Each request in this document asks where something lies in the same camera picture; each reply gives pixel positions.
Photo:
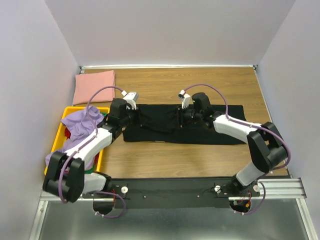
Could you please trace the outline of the black t-shirt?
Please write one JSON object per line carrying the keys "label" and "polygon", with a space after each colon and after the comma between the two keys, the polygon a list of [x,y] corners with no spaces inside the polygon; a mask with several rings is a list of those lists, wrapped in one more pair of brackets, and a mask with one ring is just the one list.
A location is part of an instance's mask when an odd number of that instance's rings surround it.
{"label": "black t-shirt", "polygon": [[140,104],[140,117],[122,133],[125,142],[166,142],[196,145],[241,145],[244,142],[200,122],[178,125],[177,105]]}

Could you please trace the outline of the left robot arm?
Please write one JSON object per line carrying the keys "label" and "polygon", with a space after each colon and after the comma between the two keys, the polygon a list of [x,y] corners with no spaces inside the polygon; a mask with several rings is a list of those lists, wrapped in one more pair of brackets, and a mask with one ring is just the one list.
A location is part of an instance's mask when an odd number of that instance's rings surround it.
{"label": "left robot arm", "polygon": [[95,129],[71,149],[51,155],[42,189],[60,197],[64,203],[74,203],[82,194],[93,192],[101,198],[107,197],[111,191],[111,177],[97,171],[86,174],[85,169],[91,166],[90,161],[101,150],[111,145],[137,119],[137,99],[136,92],[115,98],[108,115],[99,123],[87,113],[86,117]]}

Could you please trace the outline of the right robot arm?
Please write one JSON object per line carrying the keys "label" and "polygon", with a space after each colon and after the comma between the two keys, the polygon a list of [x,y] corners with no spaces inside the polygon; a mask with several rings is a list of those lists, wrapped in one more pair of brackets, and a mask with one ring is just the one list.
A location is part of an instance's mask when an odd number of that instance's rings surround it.
{"label": "right robot arm", "polygon": [[227,135],[248,145],[251,161],[231,177],[226,184],[217,184],[216,193],[241,196],[250,185],[267,175],[282,161],[289,159],[289,150],[272,122],[249,123],[213,110],[208,96],[195,93],[190,96],[185,90],[178,94],[181,106],[177,109],[179,126],[200,123],[204,128]]}

